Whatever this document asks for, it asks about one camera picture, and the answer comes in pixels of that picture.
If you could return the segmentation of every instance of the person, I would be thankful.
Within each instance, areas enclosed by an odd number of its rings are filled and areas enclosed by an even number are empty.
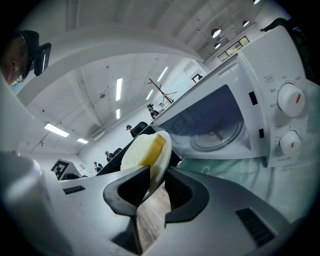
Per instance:
[[[156,117],[159,115],[159,112],[154,110],[153,106],[154,106],[153,104],[149,104],[147,106],[147,109],[149,110],[151,117],[153,119],[156,119]]]
[[[141,133],[146,127],[148,126],[148,124],[146,122],[140,122],[138,123],[134,128],[132,128],[132,126],[130,124],[128,124],[126,126],[126,130],[130,131],[131,136],[133,138],[135,138],[136,136],[139,135],[139,133]]]
[[[105,155],[106,155],[106,160],[107,162],[109,163],[111,161],[112,158],[115,157],[115,154],[114,153],[109,153],[108,151],[104,152]]]
[[[167,108],[167,106],[166,106],[165,104],[163,104],[163,103],[160,103],[159,106],[160,106],[163,110],[165,110],[165,109]]]
[[[29,72],[39,76],[47,68],[51,44],[39,46],[39,34],[32,30],[16,32],[0,60],[0,70],[8,86],[22,83]]]
[[[102,170],[103,166],[101,163],[97,163],[97,162],[94,162],[94,170],[96,172],[100,172]]]

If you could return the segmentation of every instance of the microwave oven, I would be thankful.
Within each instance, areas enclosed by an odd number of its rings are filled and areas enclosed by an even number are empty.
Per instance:
[[[278,26],[199,81],[152,127],[170,134],[181,158],[292,164],[306,134],[309,84],[293,40]]]

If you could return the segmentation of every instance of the white plate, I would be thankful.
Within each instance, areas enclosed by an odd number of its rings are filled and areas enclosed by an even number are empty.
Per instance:
[[[166,169],[168,168],[169,161],[171,158],[171,152],[172,152],[172,142],[170,135],[165,131],[158,131],[155,134],[161,135],[165,139],[165,144],[162,147],[161,153],[150,169],[150,174],[156,173],[151,179],[150,179],[150,187],[147,193],[144,196],[144,199],[148,198],[158,187],[159,183],[163,179]]]

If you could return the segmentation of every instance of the bread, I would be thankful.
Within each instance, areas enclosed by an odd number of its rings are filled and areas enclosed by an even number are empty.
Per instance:
[[[136,166],[152,167],[157,161],[166,140],[159,134],[141,134],[125,152],[120,170]]]

